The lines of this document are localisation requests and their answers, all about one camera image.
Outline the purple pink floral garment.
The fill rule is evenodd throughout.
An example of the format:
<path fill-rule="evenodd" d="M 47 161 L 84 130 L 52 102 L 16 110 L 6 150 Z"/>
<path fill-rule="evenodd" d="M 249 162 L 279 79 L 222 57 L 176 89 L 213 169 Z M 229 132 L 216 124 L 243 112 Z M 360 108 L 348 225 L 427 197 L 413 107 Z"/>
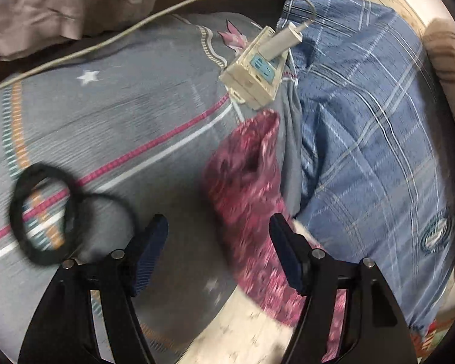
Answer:
<path fill-rule="evenodd" d="M 203 182 L 221 222 L 220 240 L 238 287 L 267 316 L 293 328 L 304 299 L 288 285 L 269 237 L 274 214 L 294 225 L 280 191 L 279 124 L 272 109 L 243 122 L 214 152 Z"/>

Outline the cream leaf print pillow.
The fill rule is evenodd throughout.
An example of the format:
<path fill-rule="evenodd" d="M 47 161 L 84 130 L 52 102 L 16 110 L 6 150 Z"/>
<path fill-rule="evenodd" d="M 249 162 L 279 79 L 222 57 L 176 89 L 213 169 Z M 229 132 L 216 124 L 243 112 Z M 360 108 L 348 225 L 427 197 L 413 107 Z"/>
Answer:
<path fill-rule="evenodd" d="M 268 292 L 257 297 L 237 286 L 222 309 L 183 354 L 180 363 L 280 363 L 302 313 L 305 298 L 288 285 L 271 241 L 274 268 Z"/>

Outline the blue plaid quilt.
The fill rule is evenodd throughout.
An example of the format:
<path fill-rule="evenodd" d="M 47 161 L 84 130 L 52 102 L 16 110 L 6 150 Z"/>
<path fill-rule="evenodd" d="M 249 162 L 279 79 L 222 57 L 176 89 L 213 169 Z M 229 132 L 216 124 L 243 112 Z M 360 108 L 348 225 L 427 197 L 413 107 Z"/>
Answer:
<path fill-rule="evenodd" d="M 423 44 L 386 6 L 294 0 L 302 105 L 298 221 L 341 261 L 372 258 L 426 334 L 455 264 L 455 123 Z"/>

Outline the grey star patterned quilt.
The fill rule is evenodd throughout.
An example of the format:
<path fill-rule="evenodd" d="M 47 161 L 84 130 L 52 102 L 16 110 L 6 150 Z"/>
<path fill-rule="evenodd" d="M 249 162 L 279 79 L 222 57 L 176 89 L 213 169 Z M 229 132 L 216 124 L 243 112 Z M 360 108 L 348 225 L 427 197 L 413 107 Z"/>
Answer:
<path fill-rule="evenodd" d="M 7 228 L 15 180 L 38 162 L 127 199 L 141 224 L 167 217 L 166 247 L 134 301 L 158 362 L 218 334 L 235 304 L 255 311 L 224 260 L 202 174 L 221 141 L 254 116 L 219 75 L 259 30 L 234 13 L 167 16 L 0 90 L 0 349 L 10 360 L 56 271 L 28 261 Z"/>

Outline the beige power strip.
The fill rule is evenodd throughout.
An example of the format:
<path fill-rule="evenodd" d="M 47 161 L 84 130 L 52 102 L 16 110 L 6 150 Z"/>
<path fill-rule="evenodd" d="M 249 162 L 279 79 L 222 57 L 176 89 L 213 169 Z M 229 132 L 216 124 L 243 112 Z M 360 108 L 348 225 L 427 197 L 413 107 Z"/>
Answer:
<path fill-rule="evenodd" d="M 271 61 L 259 53 L 260 45 L 274 34 L 271 27 L 263 28 L 219 77 L 235 101 L 245 103 L 254 110 L 275 100 L 286 66 L 287 51 Z"/>

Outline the white plug adapter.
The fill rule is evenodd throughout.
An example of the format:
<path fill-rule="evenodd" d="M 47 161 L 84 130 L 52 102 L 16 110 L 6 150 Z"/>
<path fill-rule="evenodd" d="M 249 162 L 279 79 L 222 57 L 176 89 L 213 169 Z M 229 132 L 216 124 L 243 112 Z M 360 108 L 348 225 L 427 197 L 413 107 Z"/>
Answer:
<path fill-rule="evenodd" d="M 302 31 L 305 28 L 304 25 L 296 26 L 292 22 L 289 22 L 283 30 L 280 30 L 269 40 L 260 44 L 260 55 L 269 61 L 277 58 L 279 55 L 302 42 Z"/>

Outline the brown grey cloth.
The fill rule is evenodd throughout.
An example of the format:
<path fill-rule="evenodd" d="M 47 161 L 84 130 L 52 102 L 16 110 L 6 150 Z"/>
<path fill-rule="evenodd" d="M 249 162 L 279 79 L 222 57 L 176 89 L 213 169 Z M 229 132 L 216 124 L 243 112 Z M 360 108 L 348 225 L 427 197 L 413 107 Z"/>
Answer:
<path fill-rule="evenodd" d="M 104 31 L 121 30 L 152 12 L 156 0 L 0 0 L 0 59 Z"/>

